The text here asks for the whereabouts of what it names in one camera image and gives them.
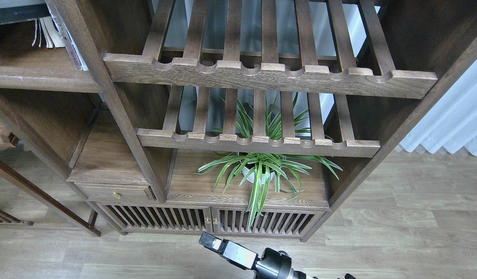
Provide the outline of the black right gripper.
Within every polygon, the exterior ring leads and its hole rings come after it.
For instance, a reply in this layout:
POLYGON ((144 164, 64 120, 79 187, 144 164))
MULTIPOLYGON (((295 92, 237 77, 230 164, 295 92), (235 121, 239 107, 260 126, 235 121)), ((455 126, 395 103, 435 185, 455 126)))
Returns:
POLYGON ((227 239, 222 240, 203 232, 199 239, 206 249, 219 253, 232 265, 243 270, 253 270, 256 279, 292 279, 293 269, 290 256, 284 251, 266 248, 263 256, 227 239))

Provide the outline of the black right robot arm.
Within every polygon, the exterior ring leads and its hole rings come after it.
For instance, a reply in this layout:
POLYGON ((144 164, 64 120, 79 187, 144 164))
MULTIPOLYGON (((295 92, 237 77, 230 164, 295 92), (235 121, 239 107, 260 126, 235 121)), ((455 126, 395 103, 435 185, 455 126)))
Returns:
POLYGON ((256 279, 316 279, 291 268, 292 259, 284 251, 266 248, 263 256, 259 257, 254 251, 236 242, 220 239, 207 232, 201 234, 199 243, 232 265, 243 270, 253 270, 256 279))

